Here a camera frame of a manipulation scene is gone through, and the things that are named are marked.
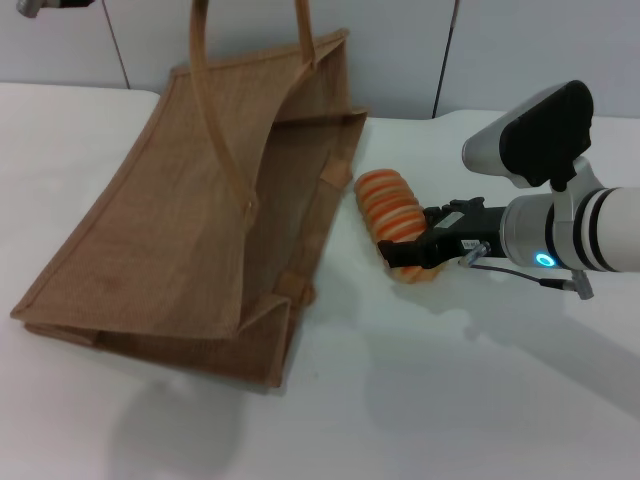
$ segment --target white wall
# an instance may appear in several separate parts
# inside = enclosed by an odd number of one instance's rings
[[[640,117],[638,0],[462,0],[438,115],[508,110],[572,79],[597,114]]]
[[[0,82],[124,88],[100,0],[88,8],[43,9],[27,19],[0,1]]]
[[[160,92],[188,59],[189,0],[107,0],[132,88]],[[354,101],[376,116],[430,118],[453,0],[310,0],[314,34],[348,27]],[[297,41],[293,0],[212,0],[215,56]]]

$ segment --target orange striped bread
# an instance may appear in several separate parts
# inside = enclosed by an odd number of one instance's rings
[[[390,169],[373,170],[362,175],[354,186],[358,207],[375,244],[380,240],[407,242],[427,229],[422,207],[407,182]],[[404,283],[431,281],[440,267],[401,267],[391,270]]]

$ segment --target blue indicator light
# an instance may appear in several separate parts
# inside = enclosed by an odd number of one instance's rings
[[[556,261],[547,255],[546,253],[538,253],[536,255],[536,262],[538,262],[543,267],[555,267]]]

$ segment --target bag handle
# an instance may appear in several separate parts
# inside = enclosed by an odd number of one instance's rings
[[[316,65],[315,48],[311,33],[311,14],[308,0],[295,0],[298,20],[298,37],[302,50],[304,70],[314,69]],[[191,63],[191,84],[198,104],[198,110],[204,121],[207,134],[213,145],[218,161],[225,177],[229,181],[243,215],[245,228],[253,225],[258,214],[258,196],[244,178],[242,172],[231,155],[229,145],[224,138],[213,96],[209,90],[207,79],[206,23],[209,0],[192,0],[191,20],[189,25],[189,61]]]

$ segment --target white tabletop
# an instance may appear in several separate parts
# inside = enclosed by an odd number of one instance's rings
[[[455,265],[395,284],[352,192],[279,391],[26,333],[9,310],[156,101],[0,85],[0,478],[638,478],[640,275],[592,274],[588,302]],[[459,157],[497,115],[370,119],[355,173],[396,168],[424,206],[504,205],[523,192]],[[640,185],[640,121],[595,119],[592,137],[603,183]]]

